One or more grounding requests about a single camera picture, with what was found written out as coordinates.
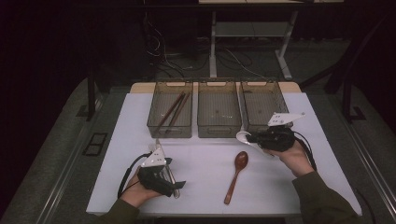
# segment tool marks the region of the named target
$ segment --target human hand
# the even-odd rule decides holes
[[[293,146],[283,152],[270,149],[264,149],[264,151],[274,156],[278,156],[279,159],[283,161],[289,169],[291,169],[296,177],[306,175],[314,171],[314,168],[312,168],[311,163],[309,163],[309,160],[306,157],[303,147],[298,141],[294,141]]]
[[[139,172],[140,166],[137,167],[134,172],[134,176],[128,181],[125,191],[120,196],[120,199],[127,202],[128,204],[139,207],[147,200],[161,196],[161,194],[152,189],[146,189],[142,184],[140,184],[139,177],[137,173]]]

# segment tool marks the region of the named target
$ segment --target clear plastic bin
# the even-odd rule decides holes
[[[148,129],[153,138],[190,138],[192,79],[159,79],[151,101]]]
[[[198,85],[198,136],[233,138],[242,126],[233,78],[200,78]]]
[[[271,78],[242,79],[239,101],[244,129],[249,133],[266,131],[274,113],[289,113],[279,84]]]

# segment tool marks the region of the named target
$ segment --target white tabletop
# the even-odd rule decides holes
[[[361,207],[307,96],[284,93],[284,98],[290,113],[306,114],[305,118],[294,122],[292,129],[308,139],[318,172],[326,184],[345,197],[361,215]],[[109,210],[117,200],[125,170],[138,156],[149,152],[148,145],[155,142],[146,125],[151,99],[152,93],[127,94],[92,192],[88,213],[100,215]],[[166,157],[173,159],[170,167],[176,180],[187,181],[180,190],[180,198],[162,196],[151,199],[140,208],[141,216],[286,217],[300,214],[290,170],[278,158],[265,157],[235,138],[200,139],[196,108],[197,95],[194,94],[192,138],[161,139]],[[242,150],[249,156],[248,165],[238,176],[230,205],[225,205],[224,197],[234,174],[233,160]]]

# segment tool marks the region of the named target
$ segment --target wooden spoon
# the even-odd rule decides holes
[[[230,204],[231,198],[233,197],[233,189],[235,188],[236,178],[241,170],[243,170],[248,165],[248,154],[246,151],[241,151],[235,157],[235,175],[233,176],[233,182],[231,182],[228,188],[227,195],[225,196],[224,203]]]

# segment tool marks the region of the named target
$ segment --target sleeve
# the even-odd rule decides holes
[[[349,202],[328,188],[317,172],[294,179],[293,185],[300,197],[304,223],[361,223]]]
[[[123,200],[116,200],[108,213],[97,218],[92,224],[134,224],[139,209]]]

